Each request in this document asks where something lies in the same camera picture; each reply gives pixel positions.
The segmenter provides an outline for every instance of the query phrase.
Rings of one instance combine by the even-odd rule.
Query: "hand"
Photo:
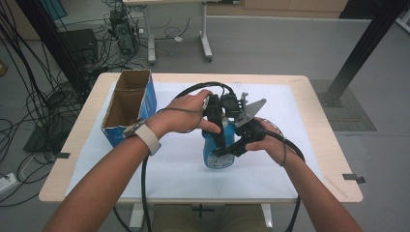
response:
[[[265,130],[281,134],[278,128],[272,126],[266,120],[257,117],[255,117],[255,120],[259,121]],[[269,154],[269,156],[279,165],[285,164],[286,156],[295,154],[295,152],[291,148],[286,145],[283,146],[283,143],[281,141],[269,135],[266,135],[265,139],[262,141],[247,144],[245,149],[247,149],[247,151],[265,150]]]
[[[216,124],[207,121],[202,116],[202,105],[209,94],[211,94],[209,90],[201,90],[197,95],[185,95],[174,99],[154,117],[161,118],[166,132],[186,132],[194,129],[220,132]]]

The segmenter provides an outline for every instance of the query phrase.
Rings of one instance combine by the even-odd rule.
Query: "spray can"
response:
[[[222,116],[223,136],[226,146],[232,145],[235,142],[235,126],[225,116]],[[234,155],[224,155],[216,157],[212,152],[217,149],[217,144],[209,132],[203,131],[202,136],[205,138],[203,157],[205,165],[209,168],[221,169],[233,164]]]

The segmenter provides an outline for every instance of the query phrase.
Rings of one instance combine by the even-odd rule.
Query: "white watch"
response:
[[[153,131],[150,128],[148,128],[145,125],[144,119],[138,119],[138,121],[135,124],[132,124],[129,127],[127,127],[124,130],[123,135],[125,137],[138,135],[138,137],[141,138],[145,144],[147,144],[151,156],[154,155],[161,146],[157,136],[153,133]]]

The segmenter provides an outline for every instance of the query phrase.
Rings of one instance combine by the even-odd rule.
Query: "black pole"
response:
[[[40,39],[44,42],[57,65],[73,86],[79,96],[79,100],[85,102],[91,91],[91,87],[85,80],[72,55],[61,42],[57,27],[43,7],[41,0],[15,0],[21,8]]]
[[[408,0],[386,0],[374,19],[359,39],[350,53],[337,77],[327,90],[319,94],[319,99],[325,107],[341,106],[339,99],[347,86],[359,72],[362,65],[380,43],[395,20],[398,18]]]

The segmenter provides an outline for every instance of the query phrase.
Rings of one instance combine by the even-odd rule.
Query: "power strip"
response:
[[[19,182],[15,179],[15,174],[13,174],[13,172],[7,176],[9,179],[6,179],[6,177],[0,179],[0,194],[3,194],[7,190],[19,184]]]

